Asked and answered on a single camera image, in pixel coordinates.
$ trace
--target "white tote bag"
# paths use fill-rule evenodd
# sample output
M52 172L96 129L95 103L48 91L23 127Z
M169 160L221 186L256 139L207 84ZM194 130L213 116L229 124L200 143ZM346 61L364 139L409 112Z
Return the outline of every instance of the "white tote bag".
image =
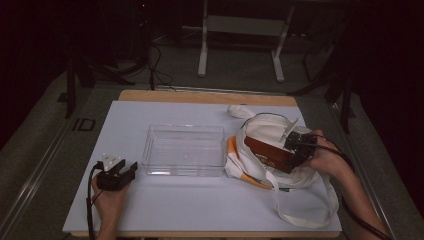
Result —
M255 138L277 148L283 148L283 135L295 130L307 133L310 130L296 126L297 121L290 121L284 116L260 113L255 114L242 105L230 105L228 113L237 118L247 119L237 131L236 136L228 140L228 155L225 170L228 176L240 178L254 185L270 189L275 194L276 210L281 219L299 227L321 228L328 226L339 204L329 176L319 174L308 167L296 167L291 173L285 173L263 164L246 146L246 137ZM327 214L325 220L316 221L284 214L284 207L280 204L280 189L308 188L316 181L322 181L326 189Z

